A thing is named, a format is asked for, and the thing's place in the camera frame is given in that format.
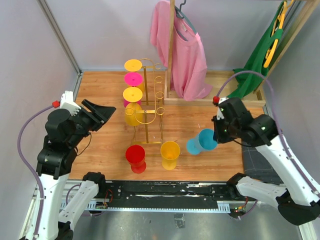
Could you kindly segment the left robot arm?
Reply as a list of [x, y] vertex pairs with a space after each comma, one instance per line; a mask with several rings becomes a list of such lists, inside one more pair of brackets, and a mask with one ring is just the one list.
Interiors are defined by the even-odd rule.
[[80, 188], [61, 210], [62, 197], [72, 165], [79, 156], [78, 144], [92, 132], [97, 132], [115, 113], [116, 107], [94, 104], [86, 99], [83, 106], [74, 102], [56, 101], [45, 123], [43, 148], [33, 168], [21, 150], [22, 134], [18, 135], [20, 158], [37, 182], [37, 197], [30, 225], [24, 240], [71, 240], [74, 229], [90, 201], [107, 193], [105, 175], [88, 172]]

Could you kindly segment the blue plastic wine glass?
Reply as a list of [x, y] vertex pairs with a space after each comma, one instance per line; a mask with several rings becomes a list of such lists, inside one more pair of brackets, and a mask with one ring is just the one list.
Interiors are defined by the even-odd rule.
[[203, 129], [196, 137], [188, 140], [186, 144], [187, 151], [192, 155], [198, 155], [202, 152], [214, 150], [218, 145], [214, 140], [214, 133], [215, 132], [212, 129]]

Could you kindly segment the pink plastic wine glass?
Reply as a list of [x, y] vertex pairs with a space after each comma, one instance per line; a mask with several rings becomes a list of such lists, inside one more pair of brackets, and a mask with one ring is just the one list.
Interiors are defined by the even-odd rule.
[[142, 75], [137, 72], [129, 72], [124, 76], [124, 82], [128, 85], [122, 93], [124, 107], [130, 103], [140, 104], [145, 92]]

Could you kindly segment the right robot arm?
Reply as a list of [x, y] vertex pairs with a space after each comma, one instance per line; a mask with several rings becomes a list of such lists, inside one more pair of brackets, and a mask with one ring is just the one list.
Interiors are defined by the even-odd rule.
[[269, 162], [283, 182], [276, 185], [236, 173], [227, 181], [227, 196], [232, 200], [243, 196], [264, 202], [295, 226], [317, 219], [320, 185], [288, 147], [276, 121], [266, 114], [253, 117], [238, 97], [214, 96], [213, 104], [217, 107], [217, 114], [211, 119], [213, 139], [218, 144], [241, 139]]

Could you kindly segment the red plastic wine glass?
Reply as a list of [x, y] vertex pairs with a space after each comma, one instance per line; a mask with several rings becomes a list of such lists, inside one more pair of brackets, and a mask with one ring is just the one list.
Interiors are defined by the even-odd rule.
[[146, 170], [146, 152], [140, 145], [131, 145], [125, 152], [125, 158], [135, 174], [141, 174]]

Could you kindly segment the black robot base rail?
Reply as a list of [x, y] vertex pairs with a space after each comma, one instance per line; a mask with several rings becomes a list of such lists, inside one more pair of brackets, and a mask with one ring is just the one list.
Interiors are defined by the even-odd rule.
[[113, 180], [105, 183], [86, 211], [230, 213], [252, 201], [233, 194], [225, 182]]

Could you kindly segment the yellow wine glass front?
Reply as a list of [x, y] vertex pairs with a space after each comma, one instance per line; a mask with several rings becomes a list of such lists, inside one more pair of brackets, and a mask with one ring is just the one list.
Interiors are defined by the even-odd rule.
[[179, 145], [174, 141], [167, 141], [161, 145], [161, 164], [165, 170], [170, 171], [177, 166], [180, 151]]

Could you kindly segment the yellow wine glass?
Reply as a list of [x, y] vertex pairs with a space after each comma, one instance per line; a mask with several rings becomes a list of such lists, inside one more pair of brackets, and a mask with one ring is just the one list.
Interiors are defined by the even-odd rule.
[[141, 111], [142, 107], [139, 103], [143, 97], [143, 92], [138, 87], [127, 87], [123, 91], [123, 98], [126, 102], [124, 110], [124, 120], [131, 126], [136, 127], [140, 125], [143, 121], [143, 114], [137, 113]]
[[174, 141], [167, 141], [161, 145], [161, 164], [165, 170], [170, 171], [177, 166], [180, 151], [179, 145]]
[[129, 59], [124, 63], [124, 68], [128, 72], [137, 72], [143, 67], [143, 64], [138, 59]]

